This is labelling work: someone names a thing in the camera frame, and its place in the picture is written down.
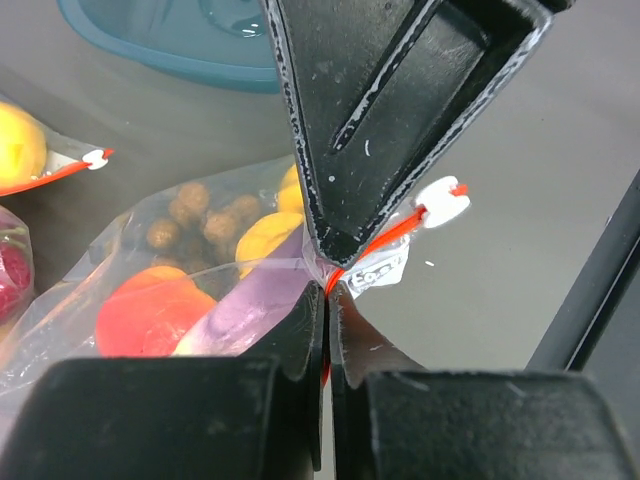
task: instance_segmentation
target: plastic bag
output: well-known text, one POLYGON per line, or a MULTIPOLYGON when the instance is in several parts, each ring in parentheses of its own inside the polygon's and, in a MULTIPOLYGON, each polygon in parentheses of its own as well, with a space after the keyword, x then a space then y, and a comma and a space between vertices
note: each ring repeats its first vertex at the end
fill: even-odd
POLYGON ((0 207, 0 340, 33 299, 33 273, 29 230, 13 213, 0 207))
POLYGON ((421 224, 423 212, 400 218, 407 203, 390 223, 399 236, 340 272, 310 250, 302 202, 290 156, 179 185, 119 216, 0 344, 0 422, 65 358, 239 355, 311 280, 328 287, 364 268, 358 293, 394 283, 393 269, 375 279, 367 269, 400 247, 406 255, 411 228, 397 227, 421 224))
POLYGON ((97 170, 111 153, 51 130, 0 95, 0 196, 97 170))

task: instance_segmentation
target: toy vegetable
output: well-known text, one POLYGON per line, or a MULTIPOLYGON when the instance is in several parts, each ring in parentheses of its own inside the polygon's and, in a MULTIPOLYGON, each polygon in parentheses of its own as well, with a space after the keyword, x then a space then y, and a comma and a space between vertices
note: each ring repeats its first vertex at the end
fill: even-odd
POLYGON ((123 283, 98 314, 96 344, 107 357, 170 355, 216 302, 174 267, 152 267, 123 283))
POLYGON ((291 312, 311 280, 299 226, 189 330, 174 354, 243 353, 291 312))

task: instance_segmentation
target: purple eggplant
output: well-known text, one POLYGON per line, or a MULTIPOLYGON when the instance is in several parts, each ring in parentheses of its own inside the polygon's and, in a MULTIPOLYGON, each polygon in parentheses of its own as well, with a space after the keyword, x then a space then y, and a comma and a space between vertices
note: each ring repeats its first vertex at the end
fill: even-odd
POLYGON ((198 320, 174 355, 240 355, 284 319, 312 280, 302 239, 300 226, 198 320))

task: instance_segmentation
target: toy fruit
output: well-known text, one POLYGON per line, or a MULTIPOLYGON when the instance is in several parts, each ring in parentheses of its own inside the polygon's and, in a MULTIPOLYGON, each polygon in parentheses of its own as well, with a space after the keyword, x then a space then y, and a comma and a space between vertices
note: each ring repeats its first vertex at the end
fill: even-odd
POLYGON ((31 295, 33 269, 25 249, 18 240, 0 243, 0 325, 15 319, 31 295))
MULTIPOLYGON (((303 221, 302 214, 293 212, 277 212, 261 218, 238 242, 236 262, 268 257, 303 221)), ((240 277, 245 277, 250 271, 249 267, 242 268, 240 277)))
POLYGON ((302 189, 298 180, 298 170, 293 165, 284 175, 278 192, 278 211, 293 212, 304 215, 302 189))
POLYGON ((0 188, 39 177, 47 162, 47 140, 27 112, 0 102, 0 188))
POLYGON ((106 357, 170 355, 216 302, 174 267, 151 267, 123 283, 104 303, 96 344, 106 357))

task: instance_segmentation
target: gray table surface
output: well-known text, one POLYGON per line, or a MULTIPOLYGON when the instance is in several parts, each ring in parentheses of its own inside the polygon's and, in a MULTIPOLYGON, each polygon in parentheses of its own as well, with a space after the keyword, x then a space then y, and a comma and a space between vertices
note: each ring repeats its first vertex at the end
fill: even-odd
MULTIPOLYGON (((428 174, 469 183, 472 210, 412 246, 401 285, 359 300, 426 367, 526 365, 640 167, 638 24, 637 0, 580 0, 428 174)), ((54 1, 0 4, 0 91, 60 132, 117 150, 99 172, 0 200, 31 227, 41 290, 145 196, 291 151, 279 96, 195 85, 102 52, 54 1)), ((320 477, 332 477, 330 450, 326 432, 320 477)))

